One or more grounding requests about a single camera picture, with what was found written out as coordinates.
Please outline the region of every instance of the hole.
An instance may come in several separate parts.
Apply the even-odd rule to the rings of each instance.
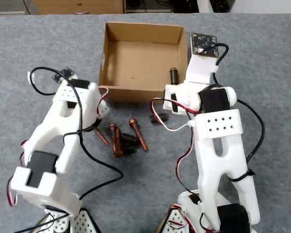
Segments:
[[[213,139],[213,145],[214,145],[214,151],[217,156],[221,156],[223,153],[223,146],[222,146],[222,141],[221,138],[214,138]]]

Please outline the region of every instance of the black rubber part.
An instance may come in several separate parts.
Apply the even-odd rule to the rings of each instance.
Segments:
[[[163,122],[166,122],[166,121],[168,121],[168,114],[166,114],[166,113],[160,113],[159,114],[159,117],[161,118],[161,120],[163,121]],[[150,116],[150,121],[151,121],[151,123],[152,124],[156,124],[156,123],[158,123],[159,121],[155,118],[155,116],[154,115],[151,115]]]

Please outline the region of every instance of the small screw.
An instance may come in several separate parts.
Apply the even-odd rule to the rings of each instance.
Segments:
[[[129,120],[129,126],[132,127],[137,135],[137,137],[139,138],[140,142],[141,142],[141,146],[142,149],[144,149],[144,151],[148,151],[148,146],[146,144],[146,141],[144,139],[144,137],[142,136],[142,133],[140,131],[140,126],[138,125],[138,122],[136,119],[132,118]]]

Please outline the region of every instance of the perforated bracket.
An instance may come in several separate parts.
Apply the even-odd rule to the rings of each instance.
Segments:
[[[54,211],[49,211],[49,213],[52,216],[48,216],[44,222],[52,221],[53,218],[63,215]],[[65,217],[55,221],[53,225],[50,223],[43,226],[40,230],[43,230],[44,233],[97,233],[92,219],[85,209],[80,211],[72,224],[69,224],[69,217]]]
[[[172,210],[167,216],[166,224],[163,226],[161,233],[189,233],[189,224],[177,210]]]
[[[81,102],[83,102],[82,100],[87,97],[89,90],[83,89],[83,88],[78,88],[78,87],[75,87],[75,89],[80,97]],[[57,101],[57,100],[65,100],[65,101],[74,102],[74,103],[78,102],[78,100],[73,92],[72,87],[66,86],[66,85],[61,85],[58,88],[58,90],[54,96],[53,101]]]
[[[199,114],[194,119],[199,139],[242,134],[243,127],[238,109]]]

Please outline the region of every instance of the white wire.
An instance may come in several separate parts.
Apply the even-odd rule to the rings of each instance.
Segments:
[[[188,123],[186,123],[186,124],[184,124],[184,125],[182,125],[182,126],[180,126],[179,128],[177,128],[177,129],[170,129],[170,128],[168,128],[165,124],[164,124],[164,122],[162,121],[162,119],[160,118],[160,116],[157,114],[157,112],[155,111],[155,108],[154,108],[154,104],[153,104],[153,102],[151,103],[151,108],[152,108],[152,110],[153,110],[153,114],[155,115],[155,117],[157,118],[157,120],[160,122],[160,124],[162,124],[168,131],[171,131],[171,132],[175,132],[175,131],[178,131],[178,130],[181,130],[182,128],[184,128],[185,126],[187,126],[188,125]]]
[[[103,98],[105,98],[105,97],[107,96],[107,94],[109,93],[109,89],[108,89],[107,86],[98,86],[98,89],[101,89],[101,88],[103,88],[103,89],[106,90],[106,92],[105,92],[105,93],[100,97],[100,99],[103,99]]]

